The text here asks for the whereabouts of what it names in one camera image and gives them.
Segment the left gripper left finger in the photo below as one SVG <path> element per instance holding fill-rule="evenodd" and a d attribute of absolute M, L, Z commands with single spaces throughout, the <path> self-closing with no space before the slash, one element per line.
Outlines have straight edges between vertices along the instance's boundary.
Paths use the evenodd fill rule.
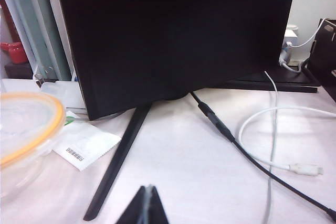
<path fill-rule="evenodd" d="M 149 189 L 141 186 L 116 223 L 149 223 Z"/>

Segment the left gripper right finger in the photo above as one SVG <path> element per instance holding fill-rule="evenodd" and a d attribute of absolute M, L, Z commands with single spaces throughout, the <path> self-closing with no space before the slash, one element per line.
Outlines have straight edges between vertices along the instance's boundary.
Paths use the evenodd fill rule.
<path fill-rule="evenodd" d="M 150 224 L 169 224 L 159 193 L 155 186 L 148 187 L 149 200 L 146 222 Z"/>

